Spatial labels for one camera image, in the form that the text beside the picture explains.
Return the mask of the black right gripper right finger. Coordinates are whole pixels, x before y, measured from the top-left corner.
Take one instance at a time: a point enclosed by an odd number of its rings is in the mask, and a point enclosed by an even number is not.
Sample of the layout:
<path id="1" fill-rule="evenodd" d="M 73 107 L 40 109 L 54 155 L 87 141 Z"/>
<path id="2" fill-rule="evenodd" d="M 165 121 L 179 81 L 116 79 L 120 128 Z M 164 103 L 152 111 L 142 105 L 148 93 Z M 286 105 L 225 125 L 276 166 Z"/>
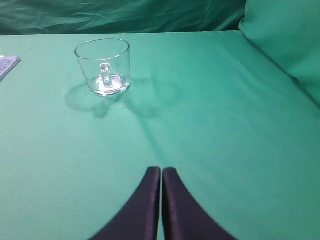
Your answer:
<path id="1" fill-rule="evenodd" d="M 166 240 L 234 240 L 190 194 L 174 167 L 162 171 L 162 224 Z"/>

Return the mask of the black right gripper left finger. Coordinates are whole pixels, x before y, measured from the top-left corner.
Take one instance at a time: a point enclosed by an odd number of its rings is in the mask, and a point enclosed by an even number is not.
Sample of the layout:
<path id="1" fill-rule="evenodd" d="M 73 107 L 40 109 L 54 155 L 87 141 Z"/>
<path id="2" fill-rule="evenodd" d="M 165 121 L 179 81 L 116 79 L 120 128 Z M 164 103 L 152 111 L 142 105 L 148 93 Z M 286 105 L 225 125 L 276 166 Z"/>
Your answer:
<path id="1" fill-rule="evenodd" d="M 159 227 L 161 169 L 148 167 L 130 199 L 92 240 L 156 240 Z"/>

